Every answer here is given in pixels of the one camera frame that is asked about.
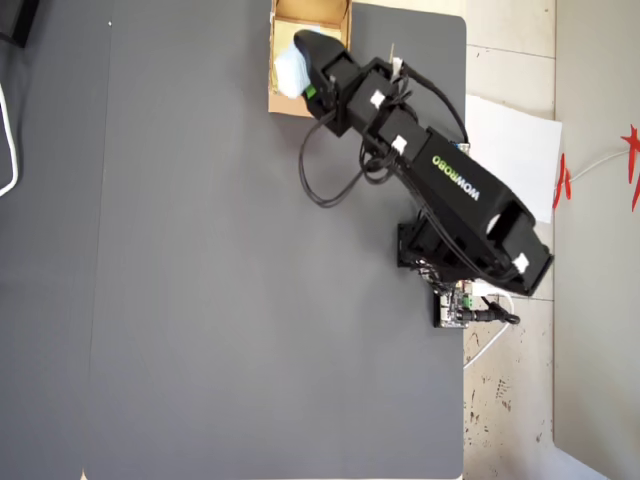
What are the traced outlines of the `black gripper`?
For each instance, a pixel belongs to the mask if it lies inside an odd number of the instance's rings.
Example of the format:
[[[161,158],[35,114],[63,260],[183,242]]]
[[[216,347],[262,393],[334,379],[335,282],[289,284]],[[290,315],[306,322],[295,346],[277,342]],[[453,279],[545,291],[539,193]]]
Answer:
[[[343,43],[313,30],[294,34],[294,45],[302,54],[311,80],[303,92],[306,108],[338,138],[351,128],[347,105],[360,82],[360,67]]]

